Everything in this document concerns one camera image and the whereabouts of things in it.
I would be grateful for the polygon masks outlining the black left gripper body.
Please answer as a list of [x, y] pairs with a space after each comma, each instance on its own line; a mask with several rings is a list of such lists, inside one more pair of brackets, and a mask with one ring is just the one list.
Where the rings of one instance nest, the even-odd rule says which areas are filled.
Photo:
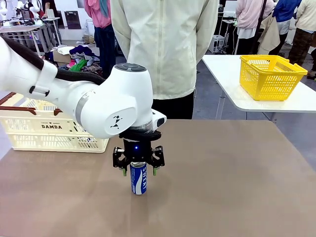
[[124, 139], [124, 156], [131, 162], [147, 162], [153, 155], [150, 141]]

